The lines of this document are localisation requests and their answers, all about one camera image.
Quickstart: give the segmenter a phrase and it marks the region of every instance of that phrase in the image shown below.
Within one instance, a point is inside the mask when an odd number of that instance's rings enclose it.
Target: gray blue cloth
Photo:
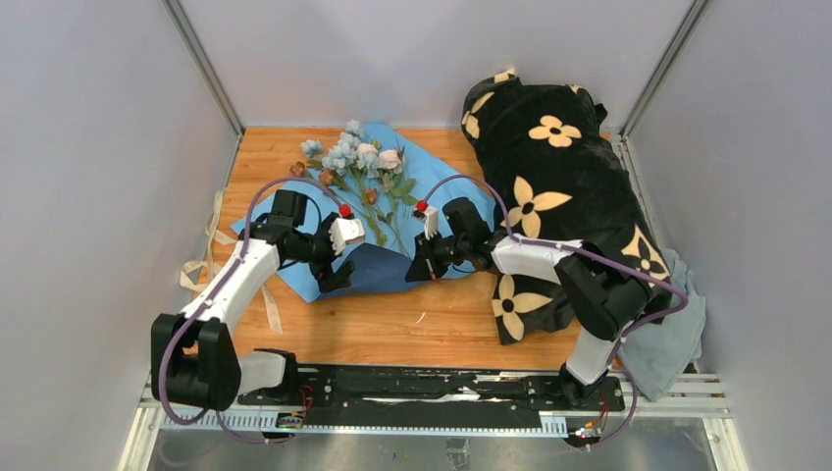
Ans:
[[[627,337],[618,356],[633,374],[639,390],[649,400],[659,400],[676,383],[688,364],[702,355],[705,299],[694,288],[694,275],[675,250],[662,249],[670,270],[670,283],[688,294],[685,309],[664,318],[661,324],[646,324]],[[679,305],[674,295],[671,306]]]
[[[436,184],[439,180],[456,175],[459,172],[453,170],[445,162],[431,155],[430,152],[419,147],[415,143],[407,140],[394,131],[387,125],[382,123],[368,123],[364,126],[365,134],[363,140],[369,142],[372,139],[378,140],[383,149],[395,149],[404,146],[404,157],[406,159],[404,166],[404,175],[408,179],[415,179],[413,189],[410,194],[416,198],[422,198],[425,194]],[[311,171],[313,178],[318,178],[317,171]],[[283,189],[291,189],[299,191],[309,196],[310,199],[318,203],[321,208],[323,217],[329,213],[337,211],[334,202],[324,195],[324,193],[307,183],[289,182],[284,184]],[[355,208],[361,208],[361,202],[357,196],[340,190],[335,186],[330,189],[335,192],[342,200],[349,203]],[[442,207],[451,199],[458,197],[467,197],[477,207],[478,212],[486,219],[490,228],[494,227],[494,200],[490,195],[485,194],[482,190],[477,188],[472,182],[458,179],[450,181],[442,185],[431,196],[431,205],[442,210]],[[272,199],[274,196],[269,196],[262,203],[258,204],[254,210],[253,217],[269,211],[272,206]],[[385,196],[379,198],[380,209],[384,212],[390,210],[388,199]],[[411,257],[415,251],[415,243],[413,238],[424,230],[424,225],[419,221],[409,216],[413,208],[399,206],[398,221],[401,228],[401,238],[405,244],[408,253],[401,254],[395,248],[393,241],[393,232],[384,224],[381,228],[388,238],[386,248],[375,245],[373,232],[369,229],[366,231],[366,241],[358,245],[350,245],[344,253],[344,256],[336,259],[333,263],[333,269],[338,267],[345,261],[355,262],[355,271],[350,276],[352,286],[350,288],[336,289],[334,291],[321,294],[318,290],[318,283],[312,278],[309,273],[309,267],[305,263],[298,263],[281,269],[278,271],[278,276],[281,277],[290,288],[297,292],[306,302],[312,302],[316,299],[337,296],[350,296],[355,294],[383,294],[390,292],[400,292],[408,289],[416,288],[421,283],[407,283],[404,280],[404,274],[410,266]],[[315,205],[309,204],[306,208],[306,221],[298,229],[304,233],[314,233],[318,228],[318,213]],[[244,221],[240,220],[232,224],[232,228],[236,232],[243,229]],[[440,218],[440,233],[443,236],[450,236],[450,226],[445,218]],[[457,279],[467,275],[465,272],[472,271],[473,267],[470,263],[465,262],[460,265],[459,270],[448,270],[443,276],[444,279]]]

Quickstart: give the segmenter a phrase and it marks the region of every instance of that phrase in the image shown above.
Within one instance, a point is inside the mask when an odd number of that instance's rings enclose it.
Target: wooden table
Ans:
[[[325,148],[338,140],[333,129],[249,128],[234,164],[219,229],[243,218],[254,193],[266,182],[289,175],[303,160],[300,142],[320,139]],[[401,130],[408,139],[461,173],[481,176],[461,131]],[[233,245],[214,243],[225,263]],[[572,350],[577,322],[554,334],[534,332],[502,346],[497,339],[491,298],[495,276],[475,273],[438,281],[408,292],[342,297],[306,303],[279,277],[266,284],[280,309],[284,333],[270,330],[262,296],[255,295],[234,332],[237,354],[257,347],[294,352],[300,361],[414,366],[557,369]],[[420,323],[422,313],[426,313]]]

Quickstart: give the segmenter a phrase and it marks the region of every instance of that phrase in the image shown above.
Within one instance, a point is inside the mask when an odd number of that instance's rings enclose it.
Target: white wall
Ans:
[[[832,3],[712,2],[633,137],[753,470],[829,469]]]
[[[514,65],[580,83],[620,127],[691,0],[183,0],[248,126],[458,126],[471,85]]]
[[[0,468],[113,469],[234,139],[159,1],[0,2]]]

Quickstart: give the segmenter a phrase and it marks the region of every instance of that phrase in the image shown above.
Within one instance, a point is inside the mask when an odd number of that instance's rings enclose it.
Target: black fabric with flower pattern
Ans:
[[[507,223],[495,210],[499,224],[529,237],[610,240],[621,247],[624,263],[666,279],[627,171],[600,135],[605,118],[586,89],[524,85],[509,70],[471,88],[462,131],[509,209]],[[646,310],[669,302],[662,290]],[[565,329],[574,317],[560,286],[524,276],[500,275],[492,305],[503,344],[536,330]]]

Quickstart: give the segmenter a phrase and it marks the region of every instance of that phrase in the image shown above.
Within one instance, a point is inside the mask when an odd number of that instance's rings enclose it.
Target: robotic arm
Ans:
[[[244,241],[238,242],[223,270],[179,314],[156,318],[151,328],[154,397],[159,398],[165,349],[193,316],[205,320],[194,320],[174,349],[165,378],[171,402],[225,410],[239,394],[261,388],[296,388],[292,375],[296,374],[297,362],[292,353],[262,349],[237,358],[232,334],[257,289],[281,267],[282,256],[308,263],[321,292],[349,287],[352,263],[343,264],[337,271],[333,271],[332,263],[348,244],[364,239],[361,222],[331,213],[315,234],[301,233],[296,228],[303,223],[306,202],[307,197],[301,193],[277,191],[271,211],[252,223],[247,247]],[[196,354],[187,351],[195,345]]]
[[[581,333],[561,367],[560,388],[573,405],[589,398],[606,375],[621,333],[653,298],[648,283],[561,248],[583,247],[617,261],[620,250],[603,240],[556,241],[555,246],[535,244],[522,236],[514,240],[503,230],[492,233],[467,198],[448,202],[442,211],[451,236],[439,234],[436,208],[422,204],[414,211],[425,231],[415,237],[416,255],[405,280],[435,280],[449,265],[470,261],[479,271],[525,275],[561,285],[581,323]]]

